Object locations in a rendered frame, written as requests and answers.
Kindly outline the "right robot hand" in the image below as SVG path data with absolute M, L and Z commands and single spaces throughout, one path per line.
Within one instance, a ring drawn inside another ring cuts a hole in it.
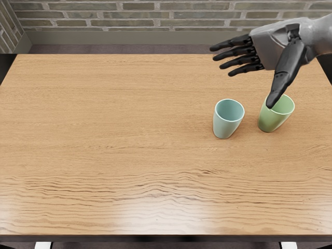
M 274 77 L 265 105 L 275 106 L 299 69 L 317 59 L 332 85 L 332 13 L 317 18 L 293 18 L 264 25 L 248 34 L 222 41 L 210 47 L 211 52 L 223 49 L 213 56 L 214 61 L 231 60 L 220 69 L 238 68 L 228 73 L 238 74 L 273 70 Z

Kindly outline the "light green cup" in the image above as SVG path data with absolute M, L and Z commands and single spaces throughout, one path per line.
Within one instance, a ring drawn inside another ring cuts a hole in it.
M 293 113 L 294 101 L 288 95 L 282 95 L 272 109 L 266 106 L 265 98 L 258 117 L 258 127 L 267 133 L 279 128 Z

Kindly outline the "light blue cup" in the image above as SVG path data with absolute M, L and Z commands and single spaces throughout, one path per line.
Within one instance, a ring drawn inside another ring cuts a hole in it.
M 213 115 L 213 133 L 219 139 L 227 139 L 243 120 L 243 105 L 233 99 L 223 99 L 216 103 Z

